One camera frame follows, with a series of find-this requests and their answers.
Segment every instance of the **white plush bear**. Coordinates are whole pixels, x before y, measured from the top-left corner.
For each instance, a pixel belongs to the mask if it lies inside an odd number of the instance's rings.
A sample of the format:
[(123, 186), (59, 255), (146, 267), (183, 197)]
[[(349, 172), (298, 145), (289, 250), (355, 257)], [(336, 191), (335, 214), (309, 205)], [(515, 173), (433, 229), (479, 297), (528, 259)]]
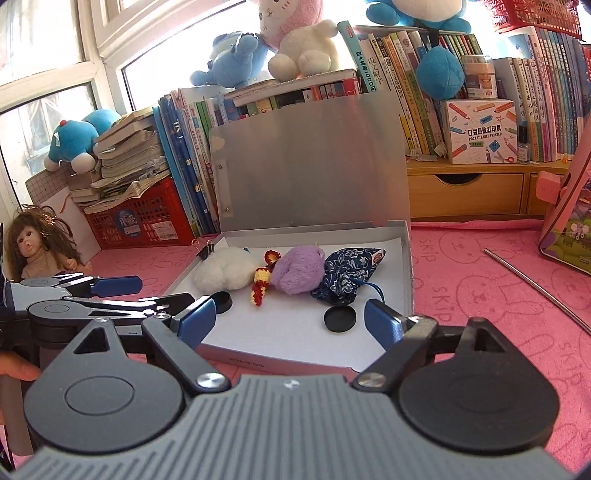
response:
[(331, 38), (336, 24), (322, 18), (322, 0), (259, 0), (261, 35), (277, 49), (269, 72), (282, 82), (339, 68)]

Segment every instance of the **red plastic basket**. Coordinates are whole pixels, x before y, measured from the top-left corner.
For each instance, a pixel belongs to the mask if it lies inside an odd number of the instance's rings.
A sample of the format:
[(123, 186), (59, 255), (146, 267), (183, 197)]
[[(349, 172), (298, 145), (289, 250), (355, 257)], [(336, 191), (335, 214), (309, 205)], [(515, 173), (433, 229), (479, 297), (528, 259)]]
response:
[(140, 199), (104, 212), (86, 214), (103, 249), (190, 245), (194, 239), (172, 179), (164, 179)]
[(581, 39), (578, 0), (482, 0), (496, 32), (533, 25)]

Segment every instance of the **clear glass bottle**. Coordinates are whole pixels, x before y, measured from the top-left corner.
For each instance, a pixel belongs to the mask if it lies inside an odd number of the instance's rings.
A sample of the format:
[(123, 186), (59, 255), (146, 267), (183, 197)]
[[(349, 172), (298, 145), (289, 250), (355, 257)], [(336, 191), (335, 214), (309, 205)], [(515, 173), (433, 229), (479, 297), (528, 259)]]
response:
[(530, 144), (527, 138), (527, 125), (517, 127), (517, 163), (530, 162)]

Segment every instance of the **crocheted keychain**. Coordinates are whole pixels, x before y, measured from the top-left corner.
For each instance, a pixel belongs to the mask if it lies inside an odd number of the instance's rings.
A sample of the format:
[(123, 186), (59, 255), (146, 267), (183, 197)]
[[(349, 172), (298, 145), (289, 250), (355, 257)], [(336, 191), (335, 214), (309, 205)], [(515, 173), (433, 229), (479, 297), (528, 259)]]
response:
[(257, 307), (261, 306), (265, 291), (271, 286), (271, 273), (277, 260), (281, 258), (279, 252), (267, 250), (265, 252), (266, 267), (259, 267), (255, 270), (254, 284), (252, 285), (251, 303)]

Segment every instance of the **wooden shelf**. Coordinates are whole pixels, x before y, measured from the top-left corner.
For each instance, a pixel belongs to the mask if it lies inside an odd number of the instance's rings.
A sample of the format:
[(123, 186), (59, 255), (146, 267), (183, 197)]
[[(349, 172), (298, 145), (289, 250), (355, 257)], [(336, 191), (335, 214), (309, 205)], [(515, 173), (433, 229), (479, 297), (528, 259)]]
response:
[(452, 165), (449, 160), (439, 158), (437, 161), (417, 161), (410, 159), (407, 163), (409, 175), (442, 175), (450, 173), (538, 173), (549, 171), (563, 175), (569, 169), (570, 162), (548, 162), (535, 165), (521, 165), (518, 163), (473, 163), (467, 165)]
[(569, 165), (452, 165), (444, 158), (435, 162), (409, 160), (411, 217), (449, 222), (542, 218), (546, 204), (535, 197), (538, 173), (548, 171), (562, 176)]

